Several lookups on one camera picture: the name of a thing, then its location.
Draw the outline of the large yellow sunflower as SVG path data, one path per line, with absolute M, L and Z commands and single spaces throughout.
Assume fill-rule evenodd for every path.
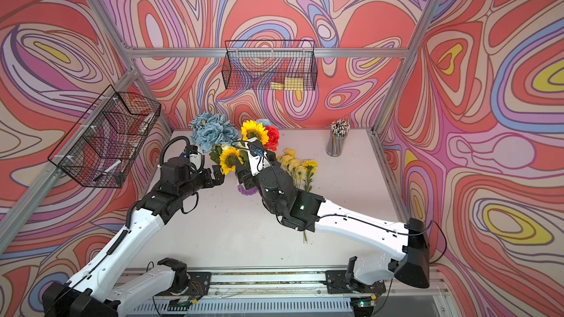
M 263 145 L 266 145 L 270 141 L 266 128 L 255 120 L 245 121 L 242 124 L 241 132 L 243 140 L 256 139 Z

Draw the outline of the yellow carnation flower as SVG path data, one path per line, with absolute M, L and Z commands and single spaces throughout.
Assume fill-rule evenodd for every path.
M 313 177 L 317 171 L 318 164 L 315 160 L 311 159 L 304 161 L 303 166 L 305 167 L 305 174 L 306 174 L 304 189 L 307 192 L 311 192 Z

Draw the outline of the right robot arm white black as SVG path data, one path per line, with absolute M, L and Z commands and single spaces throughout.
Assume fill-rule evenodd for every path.
M 345 283 L 351 290 L 395 279 L 418 289 L 430 287 L 429 225 L 411 218 L 390 222 L 351 211 L 302 189 L 277 164 L 262 160 L 238 164 L 236 176 L 245 189 L 256 188 L 264 208 L 292 230 L 330 233 L 377 250 L 349 259 Z

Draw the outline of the small yellow sunflower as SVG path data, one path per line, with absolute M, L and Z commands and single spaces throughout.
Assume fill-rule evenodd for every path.
M 222 147 L 222 152 L 220 154 L 220 167 L 222 173 L 226 176 L 230 172 L 235 171 L 240 165 L 242 165 L 242 158 L 240 157 L 239 149 L 232 146 Z

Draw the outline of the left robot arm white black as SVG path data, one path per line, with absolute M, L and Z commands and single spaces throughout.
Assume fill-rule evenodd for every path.
M 185 263 L 173 258 L 115 289 L 119 277 L 150 239 L 201 189 L 223 184 L 220 166 L 205 168 L 188 157 L 173 157 L 160 166 L 160 179 L 127 211 L 125 225 L 88 264 L 65 283 L 43 293 L 45 316 L 126 316 L 162 292 L 182 295 L 195 287 Z

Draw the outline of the purple glass vase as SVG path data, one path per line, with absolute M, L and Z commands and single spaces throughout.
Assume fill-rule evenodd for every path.
M 255 195 L 258 192 L 257 188 L 252 188 L 252 189 L 246 189 L 242 184 L 237 186 L 237 189 L 239 191 L 240 194 L 245 195 L 245 196 L 252 196 Z

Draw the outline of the yellow rose bunch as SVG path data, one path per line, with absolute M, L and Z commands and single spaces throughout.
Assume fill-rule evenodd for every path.
M 282 168 L 291 175 L 294 185 L 298 189 L 306 189 L 307 170 L 301 160 L 296 157 L 296 152 L 286 148 L 281 155 L 276 156 Z

